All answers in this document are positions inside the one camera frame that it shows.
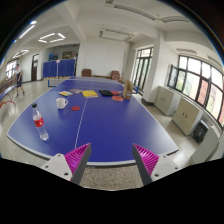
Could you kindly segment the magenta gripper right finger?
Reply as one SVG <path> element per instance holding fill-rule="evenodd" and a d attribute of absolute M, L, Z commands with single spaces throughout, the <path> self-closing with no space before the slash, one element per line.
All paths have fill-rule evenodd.
<path fill-rule="evenodd" d="M 179 170 L 166 154 L 157 155 L 138 144 L 133 144 L 132 154 L 144 186 Z"/>

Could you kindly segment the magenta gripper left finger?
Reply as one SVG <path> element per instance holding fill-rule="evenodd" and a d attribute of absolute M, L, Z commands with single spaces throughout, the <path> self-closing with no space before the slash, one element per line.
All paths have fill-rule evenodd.
<path fill-rule="evenodd" d="M 91 144 L 84 144 L 67 154 L 56 154 L 42 169 L 79 185 L 91 155 Z"/>

